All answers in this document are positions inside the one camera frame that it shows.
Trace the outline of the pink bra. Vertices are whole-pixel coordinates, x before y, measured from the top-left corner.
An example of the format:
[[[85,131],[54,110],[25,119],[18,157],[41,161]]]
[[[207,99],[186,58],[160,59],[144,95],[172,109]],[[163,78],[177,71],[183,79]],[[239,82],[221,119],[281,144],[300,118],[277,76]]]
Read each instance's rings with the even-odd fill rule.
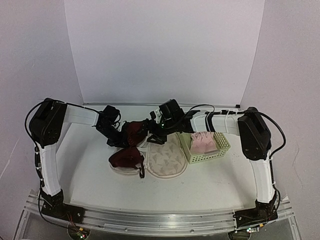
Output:
[[[191,135],[190,152],[194,155],[216,151],[217,145],[213,132],[195,132]]]

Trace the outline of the dark red bra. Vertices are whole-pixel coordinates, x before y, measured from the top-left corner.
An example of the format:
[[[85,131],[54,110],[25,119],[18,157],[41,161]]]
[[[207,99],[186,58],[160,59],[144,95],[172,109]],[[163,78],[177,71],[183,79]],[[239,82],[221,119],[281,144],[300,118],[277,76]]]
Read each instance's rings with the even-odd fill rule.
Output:
[[[145,178],[145,157],[138,150],[138,145],[148,136],[148,119],[142,121],[125,122],[121,128],[122,143],[118,144],[119,151],[109,157],[108,161],[114,170],[128,170],[139,173]]]

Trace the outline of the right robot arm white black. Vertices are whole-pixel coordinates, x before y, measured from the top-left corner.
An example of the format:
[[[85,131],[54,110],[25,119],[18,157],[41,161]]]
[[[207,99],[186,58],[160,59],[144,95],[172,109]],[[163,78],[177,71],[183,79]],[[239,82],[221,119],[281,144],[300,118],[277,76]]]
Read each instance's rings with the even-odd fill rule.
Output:
[[[240,138],[243,155],[249,160],[256,187],[255,207],[235,211],[238,228],[265,224],[277,219],[279,192],[275,188],[272,169],[271,132],[265,116],[255,107],[244,111],[200,110],[194,106],[187,112],[171,99],[150,113],[146,128],[149,143],[163,145],[173,133],[223,133]]]

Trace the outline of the floral mesh laundry bag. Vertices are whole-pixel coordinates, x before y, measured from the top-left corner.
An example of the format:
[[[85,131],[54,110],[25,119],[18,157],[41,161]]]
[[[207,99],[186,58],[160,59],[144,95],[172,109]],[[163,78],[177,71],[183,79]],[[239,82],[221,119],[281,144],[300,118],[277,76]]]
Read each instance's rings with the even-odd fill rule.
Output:
[[[144,156],[145,174],[148,172],[159,179],[172,179],[180,176],[187,169],[188,161],[176,133],[170,134],[163,145],[150,143],[145,139],[138,145],[138,150]],[[135,170],[114,171],[127,176],[139,175]]]

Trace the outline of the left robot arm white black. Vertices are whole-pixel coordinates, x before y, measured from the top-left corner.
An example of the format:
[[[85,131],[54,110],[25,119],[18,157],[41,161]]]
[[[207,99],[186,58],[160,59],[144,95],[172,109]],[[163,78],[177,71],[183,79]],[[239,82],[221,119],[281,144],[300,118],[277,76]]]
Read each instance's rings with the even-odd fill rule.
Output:
[[[129,146],[127,134],[117,129],[121,119],[118,109],[107,105],[96,110],[73,103],[46,98],[31,109],[24,127],[34,143],[35,169],[40,181],[39,195],[44,200],[41,214],[57,219],[80,219],[84,209],[64,203],[64,193],[59,183],[56,152],[57,143],[65,123],[91,126],[107,138],[107,144],[123,148]]]

